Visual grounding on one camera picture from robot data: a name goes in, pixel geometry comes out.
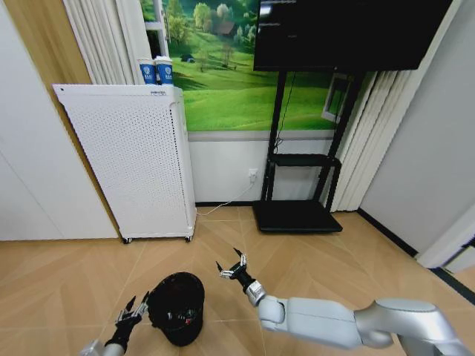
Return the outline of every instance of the landscape wallpaper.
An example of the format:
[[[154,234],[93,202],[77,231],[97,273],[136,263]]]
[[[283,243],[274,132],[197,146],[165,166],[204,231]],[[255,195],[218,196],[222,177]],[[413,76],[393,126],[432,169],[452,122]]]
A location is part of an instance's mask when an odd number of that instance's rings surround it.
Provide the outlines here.
[[[152,0],[141,3],[144,19],[153,21]],[[269,130],[277,73],[252,70],[258,0],[163,0],[163,6],[174,84],[184,90],[188,129]],[[282,55],[291,54],[283,49]],[[281,115],[292,77],[288,73]],[[296,74],[285,130],[334,128],[321,117],[330,80],[329,73]]]

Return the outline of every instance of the black trash bin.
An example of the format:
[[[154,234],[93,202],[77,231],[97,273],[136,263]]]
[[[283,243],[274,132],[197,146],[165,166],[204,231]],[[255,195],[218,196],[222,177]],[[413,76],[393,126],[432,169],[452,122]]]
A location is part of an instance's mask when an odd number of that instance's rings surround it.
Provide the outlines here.
[[[203,326],[205,289],[194,274],[179,272],[162,280],[148,296],[148,317],[176,346],[189,345]]]

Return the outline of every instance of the wall outlet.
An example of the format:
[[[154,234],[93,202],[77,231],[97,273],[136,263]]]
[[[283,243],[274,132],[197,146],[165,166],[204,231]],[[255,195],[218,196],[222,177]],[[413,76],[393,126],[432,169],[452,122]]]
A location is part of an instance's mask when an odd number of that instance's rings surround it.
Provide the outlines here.
[[[255,182],[255,180],[258,178],[258,169],[257,168],[250,168],[249,169],[249,174],[248,177],[251,181],[251,183]]]

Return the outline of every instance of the white wall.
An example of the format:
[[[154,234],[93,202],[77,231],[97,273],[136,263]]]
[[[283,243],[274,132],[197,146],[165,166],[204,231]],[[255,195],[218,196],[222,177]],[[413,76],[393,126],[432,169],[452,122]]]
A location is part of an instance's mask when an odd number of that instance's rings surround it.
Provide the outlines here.
[[[361,207],[419,252],[475,203],[475,1],[464,1]]]
[[[0,78],[0,240],[116,237],[3,1]]]
[[[267,141],[190,142],[194,194],[197,202],[225,202],[249,187],[249,169],[258,168],[258,180],[240,201],[261,197]],[[287,140],[280,153],[321,154],[328,152],[328,139]],[[317,168],[277,167],[274,198],[308,199],[315,189]]]

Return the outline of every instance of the stand base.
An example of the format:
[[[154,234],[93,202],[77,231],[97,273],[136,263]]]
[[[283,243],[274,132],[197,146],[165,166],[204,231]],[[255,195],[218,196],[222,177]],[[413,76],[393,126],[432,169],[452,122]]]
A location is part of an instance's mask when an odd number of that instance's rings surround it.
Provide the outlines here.
[[[262,232],[315,234],[343,230],[315,200],[258,200],[252,208]]]

